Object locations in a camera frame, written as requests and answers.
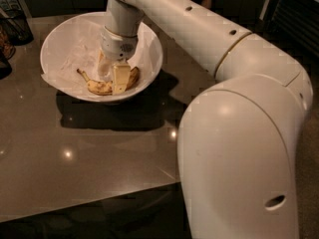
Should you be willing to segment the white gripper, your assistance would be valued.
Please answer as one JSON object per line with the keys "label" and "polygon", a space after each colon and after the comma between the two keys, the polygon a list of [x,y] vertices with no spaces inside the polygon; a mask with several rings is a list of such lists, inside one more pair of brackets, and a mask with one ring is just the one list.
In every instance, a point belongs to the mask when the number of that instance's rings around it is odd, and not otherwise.
{"label": "white gripper", "polygon": [[[101,49],[98,60],[98,75],[101,80],[111,78],[113,61],[128,60],[136,52],[138,44],[138,28],[130,31],[114,32],[104,27],[101,33]],[[113,65],[113,94],[123,93],[129,83],[131,67],[127,63]]]}

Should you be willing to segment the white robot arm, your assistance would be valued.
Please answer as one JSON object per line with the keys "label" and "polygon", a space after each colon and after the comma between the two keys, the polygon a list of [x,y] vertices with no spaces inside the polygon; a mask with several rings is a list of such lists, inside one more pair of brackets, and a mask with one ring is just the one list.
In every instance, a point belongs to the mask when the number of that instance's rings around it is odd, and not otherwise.
{"label": "white robot arm", "polygon": [[181,187],[193,239],[299,239],[298,137],[313,101],[304,68],[249,30],[189,0],[109,0],[109,27],[144,12],[205,70],[214,86],[178,129]]}

